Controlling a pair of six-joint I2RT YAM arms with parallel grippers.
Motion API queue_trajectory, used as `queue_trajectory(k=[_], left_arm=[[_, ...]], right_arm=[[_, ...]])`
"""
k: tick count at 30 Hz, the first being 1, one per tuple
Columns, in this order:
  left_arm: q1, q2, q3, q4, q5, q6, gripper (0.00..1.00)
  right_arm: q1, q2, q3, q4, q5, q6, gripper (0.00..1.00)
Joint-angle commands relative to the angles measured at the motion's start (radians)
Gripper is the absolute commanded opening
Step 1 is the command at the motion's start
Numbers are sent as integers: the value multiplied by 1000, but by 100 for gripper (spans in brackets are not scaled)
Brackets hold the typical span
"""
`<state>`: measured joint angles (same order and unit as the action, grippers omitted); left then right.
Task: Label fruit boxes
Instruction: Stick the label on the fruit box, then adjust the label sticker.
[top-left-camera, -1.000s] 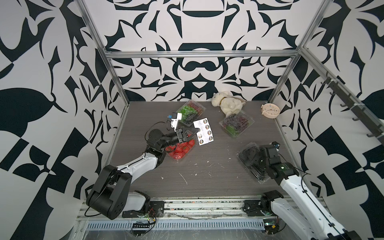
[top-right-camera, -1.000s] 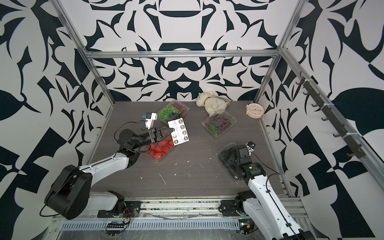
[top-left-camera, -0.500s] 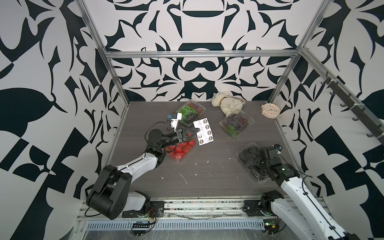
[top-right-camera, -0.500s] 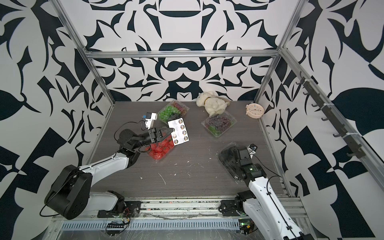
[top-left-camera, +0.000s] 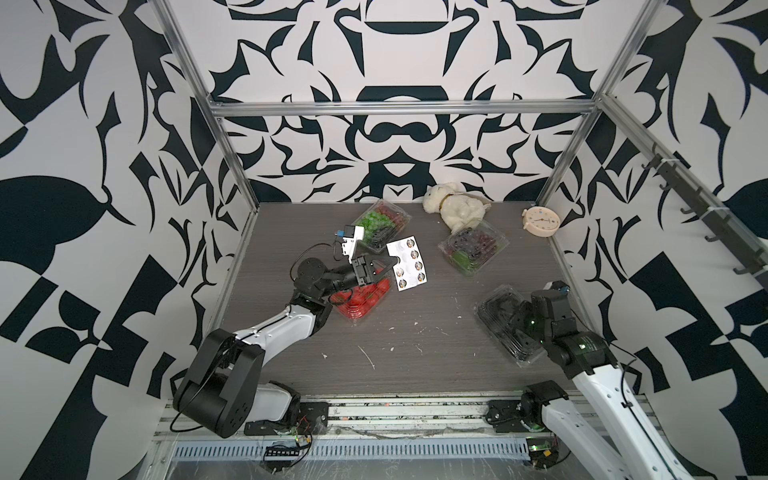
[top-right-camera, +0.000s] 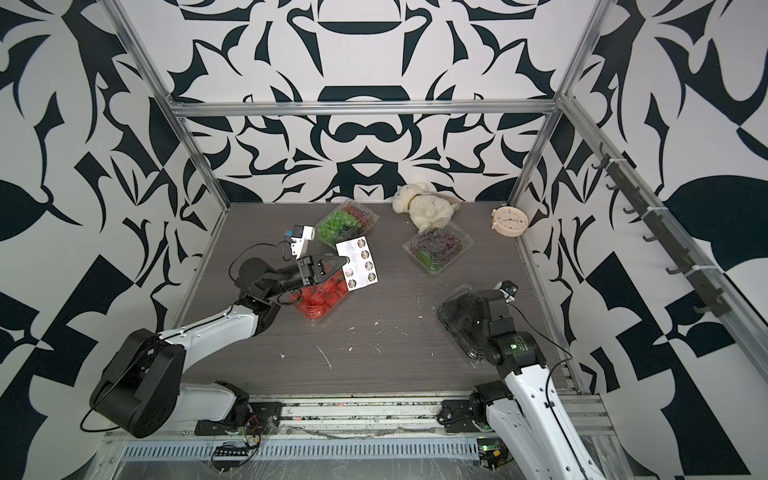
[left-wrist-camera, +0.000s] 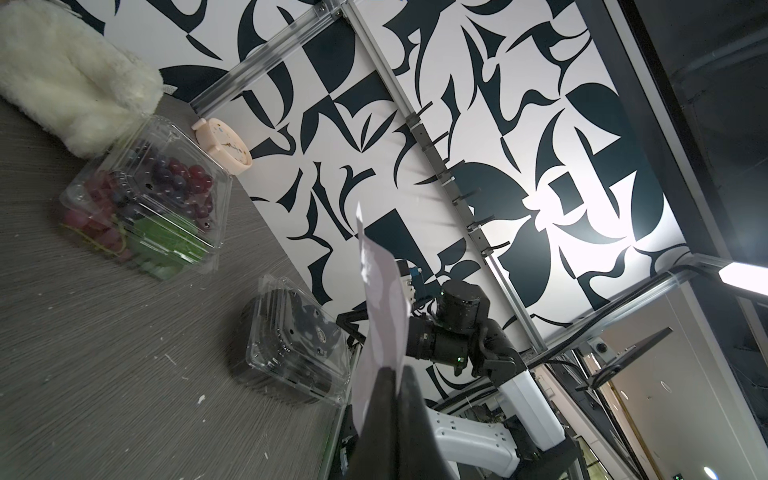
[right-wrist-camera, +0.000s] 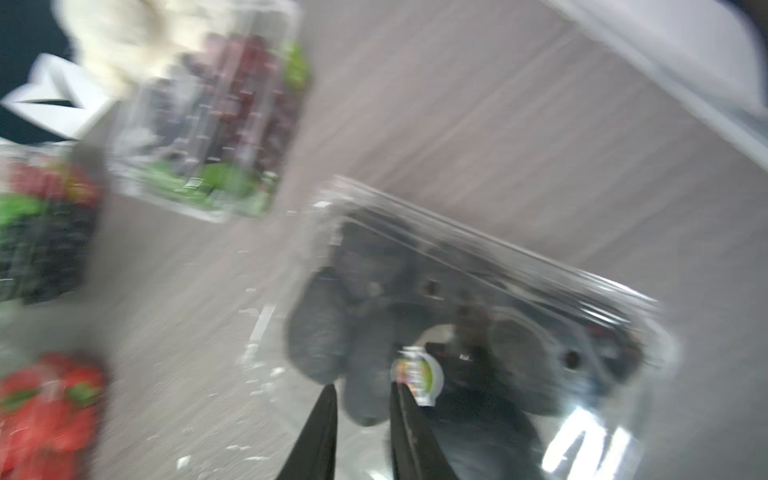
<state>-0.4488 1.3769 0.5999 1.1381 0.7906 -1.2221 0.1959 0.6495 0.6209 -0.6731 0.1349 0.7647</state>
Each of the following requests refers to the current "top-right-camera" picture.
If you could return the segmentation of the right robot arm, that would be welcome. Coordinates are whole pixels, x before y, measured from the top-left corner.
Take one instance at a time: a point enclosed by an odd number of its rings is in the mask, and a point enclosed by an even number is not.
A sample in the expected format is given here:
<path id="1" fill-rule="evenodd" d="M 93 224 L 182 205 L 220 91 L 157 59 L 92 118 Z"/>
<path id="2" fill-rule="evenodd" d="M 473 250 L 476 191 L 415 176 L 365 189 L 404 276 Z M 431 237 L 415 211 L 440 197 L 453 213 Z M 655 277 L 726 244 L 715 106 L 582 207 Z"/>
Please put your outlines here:
<path id="1" fill-rule="evenodd" d="M 499 436 L 527 479 L 603 479 L 565 410 L 536 339 L 510 313 L 517 286 L 478 292 L 473 333 L 500 379 L 475 387 L 473 422 Z"/>

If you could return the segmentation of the white sticker sheet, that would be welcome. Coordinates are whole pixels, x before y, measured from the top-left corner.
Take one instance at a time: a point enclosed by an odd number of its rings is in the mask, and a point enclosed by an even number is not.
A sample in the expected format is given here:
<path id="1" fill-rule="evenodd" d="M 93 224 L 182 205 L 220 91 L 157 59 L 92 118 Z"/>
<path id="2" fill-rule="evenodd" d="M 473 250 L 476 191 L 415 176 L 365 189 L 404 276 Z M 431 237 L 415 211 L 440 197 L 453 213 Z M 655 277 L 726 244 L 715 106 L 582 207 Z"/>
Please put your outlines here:
<path id="1" fill-rule="evenodd" d="M 359 290 L 379 281 L 370 246 L 365 236 L 336 244 L 339 256 L 347 259 L 343 276 L 349 291 Z"/>

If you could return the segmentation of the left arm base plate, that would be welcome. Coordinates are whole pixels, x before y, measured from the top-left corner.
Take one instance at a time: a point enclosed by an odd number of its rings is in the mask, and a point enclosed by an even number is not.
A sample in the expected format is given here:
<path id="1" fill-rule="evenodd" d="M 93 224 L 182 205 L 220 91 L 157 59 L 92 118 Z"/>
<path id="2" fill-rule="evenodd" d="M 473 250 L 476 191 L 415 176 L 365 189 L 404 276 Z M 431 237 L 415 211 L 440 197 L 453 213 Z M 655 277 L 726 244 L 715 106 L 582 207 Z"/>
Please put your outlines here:
<path id="1" fill-rule="evenodd" d="M 270 434 L 280 426 L 283 406 L 283 403 L 273 401 L 238 401 L 223 420 L 198 421 L 194 434 L 196 436 Z"/>

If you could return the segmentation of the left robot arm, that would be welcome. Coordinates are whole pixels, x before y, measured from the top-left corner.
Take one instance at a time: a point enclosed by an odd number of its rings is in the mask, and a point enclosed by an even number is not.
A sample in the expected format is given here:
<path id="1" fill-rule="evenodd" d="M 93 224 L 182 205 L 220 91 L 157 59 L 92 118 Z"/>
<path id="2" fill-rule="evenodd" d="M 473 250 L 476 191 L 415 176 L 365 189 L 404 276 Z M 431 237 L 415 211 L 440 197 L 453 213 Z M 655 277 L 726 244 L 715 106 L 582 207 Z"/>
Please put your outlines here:
<path id="1" fill-rule="evenodd" d="M 259 335 L 274 322 L 283 294 L 330 281 L 349 260 L 307 255 L 283 269 L 253 257 L 239 267 L 238 299 L 222 312 L 173 330 L 131 333 L 103 370 L 89 410 L 135 438 L 168 424 L 203 421 L 237 430 L 253 413 L 248 395 L 224 381 L 183 382 L 193 365 L 223 348 Z"/>

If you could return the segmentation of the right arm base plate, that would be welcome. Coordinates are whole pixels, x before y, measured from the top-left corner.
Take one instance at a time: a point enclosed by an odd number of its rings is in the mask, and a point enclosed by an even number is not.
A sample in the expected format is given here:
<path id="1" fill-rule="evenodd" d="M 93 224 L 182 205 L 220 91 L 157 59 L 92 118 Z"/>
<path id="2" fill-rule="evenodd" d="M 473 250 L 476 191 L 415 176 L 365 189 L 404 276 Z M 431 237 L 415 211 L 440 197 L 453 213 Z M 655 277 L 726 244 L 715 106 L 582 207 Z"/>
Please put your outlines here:
<path id="1" fill-rule="evenodd" d="M 487 410 L 492 406 L 509 407 L 511 420 L 506 422 L 508 427 L 513 423 L 519 424 L 525 417 L 519 403 L 510 398 L 501 398 L 494 401 L 480 398 L 459 400 L 443 400 L 435 417 L 437 423 L 447 433 L 483 433 L 495 434 L 496 430 L 489 423 Z"/>

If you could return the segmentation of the strawberry clamshell box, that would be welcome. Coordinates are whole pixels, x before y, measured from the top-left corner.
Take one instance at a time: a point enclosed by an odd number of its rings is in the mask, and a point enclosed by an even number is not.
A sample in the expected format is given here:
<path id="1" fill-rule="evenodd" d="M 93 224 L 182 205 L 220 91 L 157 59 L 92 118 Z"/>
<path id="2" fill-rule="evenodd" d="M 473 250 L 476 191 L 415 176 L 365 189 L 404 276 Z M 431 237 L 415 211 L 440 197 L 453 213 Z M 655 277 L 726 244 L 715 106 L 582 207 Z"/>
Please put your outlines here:
<path id="1" fill-rule="evenodd" d="M 294 292 L 290 301 L 311 323 L 325 318 L 348 294 L 342 272 L 337 272 L 328 281 L 304 287 Z"/>

